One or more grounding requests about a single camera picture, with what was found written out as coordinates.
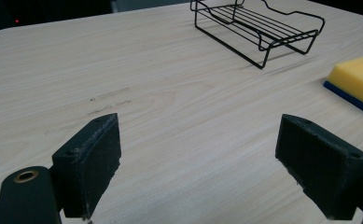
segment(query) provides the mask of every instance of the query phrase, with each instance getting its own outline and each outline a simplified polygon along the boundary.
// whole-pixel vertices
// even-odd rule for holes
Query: metal wire rack
[[[285,46],[303,55],[307,54],[316,37],[323,30],[325,20],[319,16],[301,11],[285,13],[269,7],[265,0],[259,1],[265,5],[266,9],[269,9],[270,13],[265,13],[265,15],[263,15],[247,9],[244,7],[244,0],[235,0],[234,4],[215,7],[209,7],[208,4],[206,4],[209,2],[208,0],[190,0],[190,10],[195,12],[195,27],[197,29],[209,35],[217,42],[260,69],[265,67],[271,49],[280,46]],[[298,20],[318,20],[318,22],[315,23],[316,29],[306,30],[306,27],[300,28],[290,25],[289,23],[292,23],[289,22],[290,20],[286,20],[286,22],[281,21],[282,18],[291,15],[300,16],[301,18],[298,18]],[[245,53],[242,53],[240,50],[236,49],[236,47],[232,46],[230,44],[232,38],[224,38],[224,32],[217,33],[217,35],[215,32],[211,32],[213,27],[218,25],[219,27],[226,28],[243,40],[257,46],[258,51],[263,53],[263,57],[261,57],[261,59],[253,59],[251,56],[247,56]],[[303,44],[303,46],[294,45],[295,42],[306,39],[308,41]]]

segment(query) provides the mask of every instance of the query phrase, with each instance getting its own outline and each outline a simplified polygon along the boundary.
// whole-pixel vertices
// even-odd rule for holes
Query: black 3d-printed part
[[[307,119],[283,115],[275,157],[328,219],[353,218],[363,151]]]
[[[91,217],[120,156],[117,114],[92,120],[53,154],[51,172],[54,182],[61,180],[55,185],[66,217]]]
[[[49,170],[41,166],[9,175],[0,191],[0,224],[35,223],[61,223]]]

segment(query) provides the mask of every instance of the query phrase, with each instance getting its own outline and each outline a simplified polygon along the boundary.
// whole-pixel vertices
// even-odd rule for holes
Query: yellow sponge
[[[363,110],[363,57],[336,64],[324,87]]]

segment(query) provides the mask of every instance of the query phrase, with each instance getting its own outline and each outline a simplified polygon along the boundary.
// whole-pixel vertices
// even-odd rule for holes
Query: screw hole
[[[15,181],[18,184],[25,183],[27,181],[30,181],[38,176],[38,171],[25,171],[21,174],[18,174],[13,181]]]
[[[357,159],[361,157],[359,154],[357,154],[355,152],[350,153],[350,156],[354,157],[354,158],[357,158]]]
[[[80,149],[78,147],[68,150],[65,152],[65,155],[67,156],[75,156],[77,153],[79,153]]]

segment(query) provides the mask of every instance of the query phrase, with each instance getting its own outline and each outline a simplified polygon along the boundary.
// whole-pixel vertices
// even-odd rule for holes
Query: wooden table
[[[360,223],[360,211],[327,221],[274,150],[282,114],[363,150],[363,112],[322,86],[335,63],[363,56],[363,16],[269,3],[327,24],[306,56],[263,70],[198,31],[189,4],[1,31],[0,185],[50,167],[86,123],[118,113],[121,165],[95,224]]]

